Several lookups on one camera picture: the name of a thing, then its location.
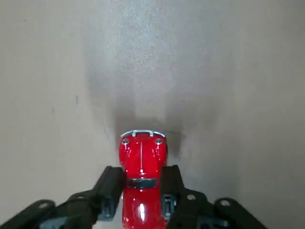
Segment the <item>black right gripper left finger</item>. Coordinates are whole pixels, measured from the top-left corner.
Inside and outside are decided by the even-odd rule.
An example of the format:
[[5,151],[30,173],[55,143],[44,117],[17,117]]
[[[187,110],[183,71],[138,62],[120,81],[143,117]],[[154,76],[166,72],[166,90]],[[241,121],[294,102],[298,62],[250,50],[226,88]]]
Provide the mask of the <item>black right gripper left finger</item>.
[[113,220],[125,174],[121,167],[107,166],[92,189],[74,193],[56,205],[40,199],[25,207],[0,227],[2,229],[92,229],[97,222]]

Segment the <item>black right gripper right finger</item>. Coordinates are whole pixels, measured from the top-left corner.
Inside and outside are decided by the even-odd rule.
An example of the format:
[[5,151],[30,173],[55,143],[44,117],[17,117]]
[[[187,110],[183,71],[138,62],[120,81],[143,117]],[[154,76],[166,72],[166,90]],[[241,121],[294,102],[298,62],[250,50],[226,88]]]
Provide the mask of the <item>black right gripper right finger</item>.
[[208,201],[202,192],[184,186],[177,165],[162,168],[162,216],[168,229],[265,229],[232,198]]

